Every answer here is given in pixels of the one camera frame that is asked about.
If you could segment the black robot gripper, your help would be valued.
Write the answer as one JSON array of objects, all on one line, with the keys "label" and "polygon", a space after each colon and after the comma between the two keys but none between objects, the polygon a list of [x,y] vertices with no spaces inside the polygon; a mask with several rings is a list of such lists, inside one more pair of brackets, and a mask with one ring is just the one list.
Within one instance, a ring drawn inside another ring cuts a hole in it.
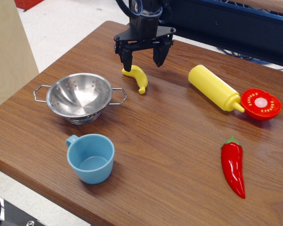
[{"label": "black robot gripper", "polygon": [[114,52],[120,55],[124,70],[131,71],[134,51],[152,49],[157,67],[163,65],[173,45],[176,29],[160,26],[162,10],[143,10],[138,16],[130,16],[129,28],[114,36]]}]

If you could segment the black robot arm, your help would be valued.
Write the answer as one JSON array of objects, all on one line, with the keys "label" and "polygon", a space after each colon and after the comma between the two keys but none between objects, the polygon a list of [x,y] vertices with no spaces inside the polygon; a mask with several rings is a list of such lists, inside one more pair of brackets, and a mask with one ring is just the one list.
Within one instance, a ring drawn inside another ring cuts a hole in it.
[{"label": "black robot arm", "polygon": [[165,27],[172,18],[168,0],[130,0],[126,5],[117,1],[121,10],[129,17],[129,28],[114,36],[114,52],[120,56],[124,70],[131,71],[133,52],[153,50],[153,61],[163,65],[169,49],[174,43],[176,29]]}]

